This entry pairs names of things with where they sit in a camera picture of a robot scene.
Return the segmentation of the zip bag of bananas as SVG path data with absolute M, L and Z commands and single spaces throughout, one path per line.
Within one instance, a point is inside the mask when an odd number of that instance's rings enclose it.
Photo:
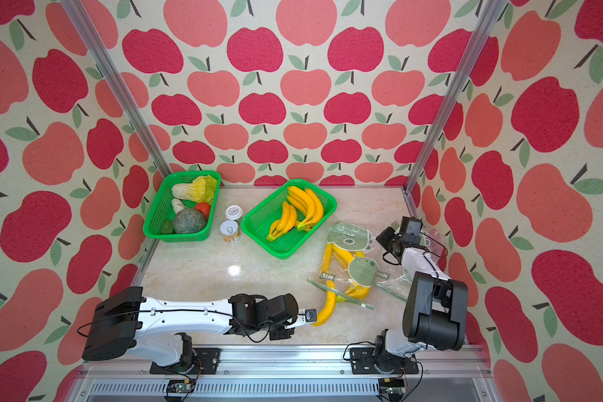
M 371 231 L 355 224 L 338 222 L 330 227 L 327 244 L 333 246 L 330 273 L 334 277 L 336 287 L 336 306 L 339 303 L 353 303 L 372 309 L 373 307 L 364 301 L 373 289 L 379 270 L 377 261 L 367 256 L 374 245 Z M 319 272 L 308 281 L 324 291 Z
M 393 256 L 386 256 L 388 262 L 384 261 L 378 270 L 375 287 L 406 302 L 415 273 L 449 280 L 450 276 L 439 266 L 440 259 L 448 254 L 443 236 L 436 229 L 423 229 L 420 233 L 420 246 L 421 249 L 405 249 L 402 263 L 398 263 Z

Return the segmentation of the yellow banana bunch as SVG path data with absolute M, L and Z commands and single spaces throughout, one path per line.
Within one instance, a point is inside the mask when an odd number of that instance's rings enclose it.
M 298 230 L 310 231 L 323 219 L 323 205 L 311 189 L 290 186 L 288 187 L 287 199 L 303 214 L 303 218 L 296 223 Z

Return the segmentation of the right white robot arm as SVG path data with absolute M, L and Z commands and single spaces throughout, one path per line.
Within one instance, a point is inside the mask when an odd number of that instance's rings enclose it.
M 376 240 L 412 279 L 401 328 L 385 329 L 376 338 L 375 368 L 382 374 L 394 374 L 409 366 L 414 353 L 429 348 L 460 350 L 467 324 L 467 285 L 437 267 L 435 254 L 420 244 L 415 229 L 389 226 Z

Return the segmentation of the empty green plastic basket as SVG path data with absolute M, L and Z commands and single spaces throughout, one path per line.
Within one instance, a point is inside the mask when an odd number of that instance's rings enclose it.
M 291 186 L 298 187 L 301 190 L 311 189 L 323 205 L 324 216 L 309 232 L 293 229 L 291 233 L 284 234 L 278 240 L 268 242 L 266 236 L 271 224 L 281 217 L 282 203 L 286 201 L 288 188 Z M 338 202 L 330 193 L 304 179 L 293 179 L 287 181 L 247 213 L 241 221 L 241 229 L 244 235 L 253 239 L 270 255 L 285 260 L 310 239 L 337 208 Z

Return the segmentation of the pull-tab tin can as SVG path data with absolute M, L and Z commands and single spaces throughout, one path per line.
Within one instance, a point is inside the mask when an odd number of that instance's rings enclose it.
M 227 243 L 234 243 L 241 237 L 240 226 L 235 220 L 228 219 L 221 223 L 219 232 Z

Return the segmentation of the white lidded cup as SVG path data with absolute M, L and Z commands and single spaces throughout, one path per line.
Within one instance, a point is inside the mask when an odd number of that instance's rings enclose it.
M 239 206 L 237 204 L 232 204 L 232 205 L 228 206 L 227 209 L 225 210 L 225 217 L 228 220 L 240 222 L 243 215 L 244 215 L 243 209 L 241 208 L 241 206 Z

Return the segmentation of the red tomato toy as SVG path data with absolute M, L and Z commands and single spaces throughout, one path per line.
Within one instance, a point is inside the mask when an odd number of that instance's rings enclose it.
M 206 202 L 197 203 L 194 207 L 197 211 L 201 212 L 204 218 L 209 219 L 211 212 L 211 205 Z

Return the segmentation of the green netted melon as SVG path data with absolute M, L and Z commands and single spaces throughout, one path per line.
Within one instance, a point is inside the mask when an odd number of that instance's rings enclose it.
M 174 232 L 181 235 L 199 233 L 206 225 L 205 215 L 197 209 L 183 209 L 173 220 Z

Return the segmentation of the green basket with vegetables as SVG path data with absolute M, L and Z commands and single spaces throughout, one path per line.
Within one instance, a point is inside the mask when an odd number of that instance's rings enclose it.
M 204 241 L 209 237 L 221 177 L 214 171 L 170 174 L 160 186 L 143 232 L 164 242 Z

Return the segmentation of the green pepper toy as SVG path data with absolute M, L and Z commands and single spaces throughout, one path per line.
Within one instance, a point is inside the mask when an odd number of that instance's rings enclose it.
M 162 235 L 171 235 L 174 233 L 174 224 L 170 219 L 166 219 L 161 225 Z

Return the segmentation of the napa cabbage toy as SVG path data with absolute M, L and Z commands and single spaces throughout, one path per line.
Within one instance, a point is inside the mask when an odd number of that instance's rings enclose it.
M 195 203 L 210 203 L 214 199 L 218 180 L 212 176 L 199 176 L 189 184 L 175 184 L 172 195 L 176 199 Z

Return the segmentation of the front aluminium rail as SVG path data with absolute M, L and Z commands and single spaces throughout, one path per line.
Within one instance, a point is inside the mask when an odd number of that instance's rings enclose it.
M 382 374 L 359 345 L 207 346 L 202 375 L 153 375 L 148 362 L 87 363 L 68 401 L 499 401 L 478 347 L 422 352 Z

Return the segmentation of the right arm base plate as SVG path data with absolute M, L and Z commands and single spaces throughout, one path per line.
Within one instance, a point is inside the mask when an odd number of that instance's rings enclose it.
M 420 370 L 415 360 L 395 356 L 383 347 L 368 344 L 349 344 L 342 356 L 350 364 L 354 375 L 417 375 Z

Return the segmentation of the right aluminium frame post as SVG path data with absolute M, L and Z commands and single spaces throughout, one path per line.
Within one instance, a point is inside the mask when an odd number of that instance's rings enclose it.
M 417 184 L 419 176 L 425 171 L 426 163 L 434 150 L 438 137 L 444 133 L 445 124 L 452 115 L 459 94 L 462 93 L 467 83 L 471 83 L 471 72 L 499 19 L 499 14 L 508 4 L 508 1 L 495 0 L 484 1 L 483 3 L 486 7 L 480 13 L 477 26 L 472 31 L 467 48 L 462 54 L 461 62 L 452 76 L 435 120 L 427 130 L 425 142 L 420 149 L 417 161 L 413 164 L 410 177 L 402 189 L 402 194 L 407 200 L 410 200 L 413 187 Z

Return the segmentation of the aluminium frame post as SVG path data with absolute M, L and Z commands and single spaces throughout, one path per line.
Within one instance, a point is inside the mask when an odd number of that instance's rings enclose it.
M 462 93 L 467 83 L 471 83 L 471 72 L 499 19 L 499 14 L 508 4 L 508 1 L 495 0 L 484 1 L 483 3 L 486 7 L 480 13 L 477 26 L 472 31 L 467 48 L 462 54 L 461 62 L 452 76 L 435 120 L 427 130 L 425 142 L 420 149 L 417 161 L 413 164 L 410 177 L 402 189 L 402 194 L 407 200 L 410 200 L 413 187 L 417 184 L 419 176 L 425 171 L 426 163 L 434 150 L 438 137 L 444 133 L 445 124 L 452 115 L 459 94 Z
M 92 23 L 89 13 L 87 13 L 82 2 L 62 0 L 60 3 L 67 12 L 71 23 L 78 35 L 80 35 L 87 50 L 89 50 L 93 60 L 95 60 L 96 66 L 102 70 L 104 78 L 122 107 L 122 110 L 125 112 L 130 124 L 137 129 L 137 134 L 144 147 L 149 152 L 150 158 L 155 163 L 157 169 L 164 177 L 172 174 L 173 171 L 162 154 L 162 150 L 157 144 L 155 137 L 152 135 L 152 131 L 143 118 L 140 109 L 137 107 L 137 102 L 135 102 L 132 92 L 129 90 L 121 73 L 113 63 L 107 47 L 98 34 L 98 31 Z

